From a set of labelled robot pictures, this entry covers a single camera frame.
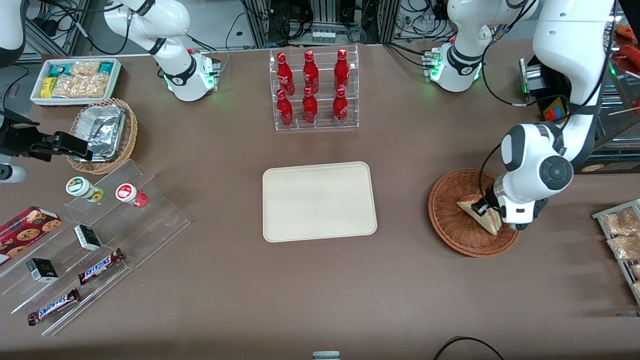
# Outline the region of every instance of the snickers bar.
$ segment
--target snickers bar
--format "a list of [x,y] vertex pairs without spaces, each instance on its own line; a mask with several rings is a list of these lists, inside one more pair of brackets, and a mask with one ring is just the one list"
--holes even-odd
[[120,251],[120,248],[117,248],[109,256],[107,256],[106,258],[102,259],[99,263],[89,268],[89,270],[78,275],[78,279],[80,279],[80,285],[86,284],[90,279],[100,275],[103,271],[111,267],[111,265],[117,263],[118,261],[124,258],[125,256],[124,254],[122,254],[122,251]]
[[43,307],[42,309],[40,309],[40,311],[34,311],[33,313],[29,314],[29,317],[27,318],[29,326],[36,325],[37,323],[44,320],[47,316],[55,313],[56,311],[73,302],[80,302],[80,300],[80,293],[76,288],[74,288],[70,293],[47,305],[47,307]]

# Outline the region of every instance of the cookie box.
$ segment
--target cookie box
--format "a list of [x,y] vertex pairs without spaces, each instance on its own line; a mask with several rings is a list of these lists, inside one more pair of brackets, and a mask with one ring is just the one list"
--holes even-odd
[[30,206],[6,224],[0,225],[0,265],[26,250],[61,224],[57,214]]

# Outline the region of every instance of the tabletop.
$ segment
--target tabletop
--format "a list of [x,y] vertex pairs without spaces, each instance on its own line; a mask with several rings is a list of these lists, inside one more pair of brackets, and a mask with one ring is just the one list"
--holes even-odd
[[[460,94],[427,84],[381,45],[358,51],[360,127],[334,133],[274,130],[268,51],[232,53],[219,90],[190,103],[166,90],[152,57],[121,57],[115,96],[139,122],[132,158],[193,223],[53,337],[0,299],[0,358],[309,359],[339,350],[343,359],[424,359],[457,335],[510,359],[637,355],[640,321],[614,317],[637,306],[590,215],[638,198],[638,176],[576,177],[503,255],[458,254],[429,222],[431,186],[478,168],[512,125],[539,113],[499,103],[482,81]],[[531,56],[530,40],[493,46],[492,88],[518,101],[517,60]],[[77,112],[33,106],[31,118],[43,132],[67,130]],[[264,240],[267,169],[345,161],[371,168],[373,235]],[[0,222],[71,200],[63,184],[81,174],[65,158],[15,162],[30,175],[0,186]],[[503,173],[499,156],[487,171]]]

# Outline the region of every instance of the round wicker basket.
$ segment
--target round wicker basket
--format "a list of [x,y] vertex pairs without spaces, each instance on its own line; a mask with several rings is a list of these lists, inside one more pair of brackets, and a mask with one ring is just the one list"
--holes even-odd
[[[503,224],[494,236],[458,206],[461,197],[479,194],[478,175],[478,170],[465,168],[442,176],[431,189],[428,208],[431,223],[444,242],[465,255],[486,258],[507,251],[520,233]],[[495,176],[483,173],[483,188],[494,181]]]
[[[123,108],[127,112],[127,117],[125,119],[124,129],[122,130],[122,139],[120,141],[120,148],[118,149],[118,157],[116,160],[110,163],[94,163],[87,162],[83,163],[80,161],[73,160],[71,157],[67,156],[67,161],[71,164],[71,167],[78,171],[88,172],[94,175],[104,175],[108,174],[117,168],[119,168],[122,164],[124,164],[133,153],[133,148],[136,145],[136,136],[138,135],[138,121],[136,120],[136,114],[133,113],[129,105],[120,100],[120,99],[109,99],[106,101],[97,102],[95,104],[91,104],[90,107],[95,106],[107,106],[107,105],[118,105]],[[76,126],[78,124],[78,119],[80,118],[80,113],[76,116],[76,120],[71,125],[71,134],[76,131]]]

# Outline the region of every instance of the aluminum foil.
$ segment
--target aluminum foil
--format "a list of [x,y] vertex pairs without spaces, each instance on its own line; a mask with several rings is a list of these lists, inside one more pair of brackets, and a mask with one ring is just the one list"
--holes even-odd
[[74,136],[87,141],[93,151],[92,161],[116,160],[126,116],[126,111],[117,105],[96,106],[80,114]]

